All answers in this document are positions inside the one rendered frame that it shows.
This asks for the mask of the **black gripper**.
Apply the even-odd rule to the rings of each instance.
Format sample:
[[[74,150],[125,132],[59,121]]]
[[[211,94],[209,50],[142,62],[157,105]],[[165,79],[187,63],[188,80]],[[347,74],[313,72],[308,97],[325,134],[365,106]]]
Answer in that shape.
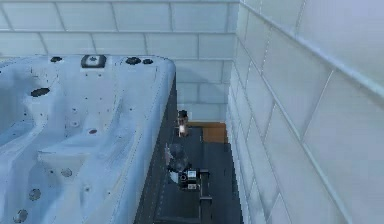
[[[180,190],[187,191],[189,185],[188,171],[191,169],[191,164],[184,147],[180,143],[171,144],[170,146],[166,143],[164,155],[170,180]]]

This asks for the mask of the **dark grey floor mat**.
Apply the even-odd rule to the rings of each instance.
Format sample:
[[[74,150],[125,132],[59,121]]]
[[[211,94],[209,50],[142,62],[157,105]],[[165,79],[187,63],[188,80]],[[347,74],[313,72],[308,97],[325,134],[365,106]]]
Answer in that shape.
[[[207,169],[212,197],[212,224],[242,224],[236,174],[231,146],[207,142],[200,127],[193,127],[186,137],[175,136],[168,146],[180,143],[193,168]],[[165,164],[165,180],[160,191],[153,224],[197,224],[199,193],[184,192],[170,180]]]

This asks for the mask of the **pale blue whirlpool bathtub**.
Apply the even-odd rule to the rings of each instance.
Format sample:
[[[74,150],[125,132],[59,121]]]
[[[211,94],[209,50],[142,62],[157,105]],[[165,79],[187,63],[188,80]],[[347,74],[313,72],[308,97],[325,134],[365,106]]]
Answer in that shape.
[[[175,87],[161,56],[1,61],[0,224],[134,224]]]

